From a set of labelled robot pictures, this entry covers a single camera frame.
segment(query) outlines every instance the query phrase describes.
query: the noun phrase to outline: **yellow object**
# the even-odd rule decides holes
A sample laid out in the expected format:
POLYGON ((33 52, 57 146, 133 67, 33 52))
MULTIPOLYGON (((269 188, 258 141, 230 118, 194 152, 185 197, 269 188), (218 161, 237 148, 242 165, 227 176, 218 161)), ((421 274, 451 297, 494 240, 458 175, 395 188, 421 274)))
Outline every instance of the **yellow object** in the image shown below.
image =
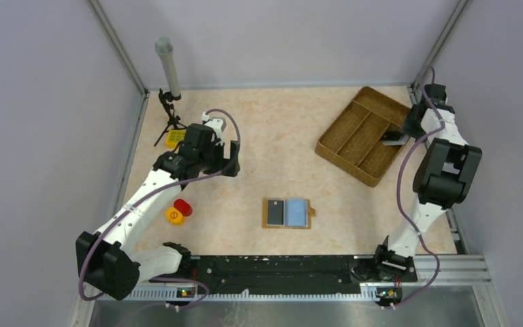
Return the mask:
POLYGON ((165 211, 165 216, 174 225, 183 225, 185 222, 185 217, 179 212, 179 210, 174 207, 169 208, 165 211))
POLYGON ((185 129, 172 129, 168 132, 168 136, 165 139, 165 146, 174 149, 179 141, 183 141, 185 138, 185 129))

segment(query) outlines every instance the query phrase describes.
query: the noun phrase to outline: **red cylinder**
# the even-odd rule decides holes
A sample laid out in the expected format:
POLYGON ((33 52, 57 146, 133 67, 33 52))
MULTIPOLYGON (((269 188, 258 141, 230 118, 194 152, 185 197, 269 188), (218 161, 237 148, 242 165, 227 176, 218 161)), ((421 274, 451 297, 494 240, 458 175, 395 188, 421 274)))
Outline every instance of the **red cylinder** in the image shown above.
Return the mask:
POLYGON ((175 200, 175 202, 173 202, 173 207, 179 210, 179 212, 185 217, 189 217, 193 213, 193 209, 191 208, 189 203, 185 202, 185 200, 183 199, 175 200))

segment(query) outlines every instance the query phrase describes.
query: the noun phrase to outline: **tripod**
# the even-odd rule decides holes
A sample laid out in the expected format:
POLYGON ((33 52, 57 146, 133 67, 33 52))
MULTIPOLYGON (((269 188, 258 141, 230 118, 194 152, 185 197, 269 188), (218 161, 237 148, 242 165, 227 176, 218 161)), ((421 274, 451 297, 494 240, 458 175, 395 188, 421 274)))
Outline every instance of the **tripod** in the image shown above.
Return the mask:
POLYGON ((157 146, 157 144, 159 144, 159 141, 165 135, 165 133, 167 133, 171 129, 186 129, 187 128, 187 126, 185 126, 179 122, 181 120, 181 118, 179 116, 175 115, 175 107, 172 103, 174 100, 179 100, 179 99, 175 99, 173 97, 173 95, 171 94, 171 92, 164 93, 162 89, 159 89, 159 102, 161 102, 161 104, 163 105, 163 109, 165 109, 165 112, 167 112, 169 119, 168 119, 168 125, 165 126, 165 129, 163 130, 163 132, 161 133, 161 135, 159 136, 157 141, 155 141, 155 144, 153 146, 157 146))

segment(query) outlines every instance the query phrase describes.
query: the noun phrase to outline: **gray wall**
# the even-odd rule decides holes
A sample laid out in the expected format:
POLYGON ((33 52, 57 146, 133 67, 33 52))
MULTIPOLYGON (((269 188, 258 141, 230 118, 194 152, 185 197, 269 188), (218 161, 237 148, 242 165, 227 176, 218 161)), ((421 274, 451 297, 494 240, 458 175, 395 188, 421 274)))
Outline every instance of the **gray wall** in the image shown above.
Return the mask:
POLYGON ((86 1, 0 1, 0 326, 66 326, 140 96, 86 1))
POLYGON ((435 66, 461 132, 484 151, 462 227, 523 326, 523 1, 472 2, 435 66))
POLYGON ((102 0, 144 84, 165 84, 168 36, 182 87, 410 83, 454 0, 102 0))

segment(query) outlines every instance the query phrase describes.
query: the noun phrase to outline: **gray cylinder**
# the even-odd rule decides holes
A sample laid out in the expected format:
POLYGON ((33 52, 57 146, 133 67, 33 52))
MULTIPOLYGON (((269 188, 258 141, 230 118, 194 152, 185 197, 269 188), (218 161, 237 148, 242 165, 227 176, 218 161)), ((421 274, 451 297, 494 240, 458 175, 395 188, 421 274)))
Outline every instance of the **gray cylinder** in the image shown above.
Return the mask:
POLYGON ((157 52, 161 59, 161 64, 165 71, 165 78, 168 80, 168 85, 173 98, 180 99, 181 92, 179 91, 179 81, 177 80, 175 65, 173 64, 173 46, 170 43, 170 39, 162 36, 155 40, 155 52, 157 52))

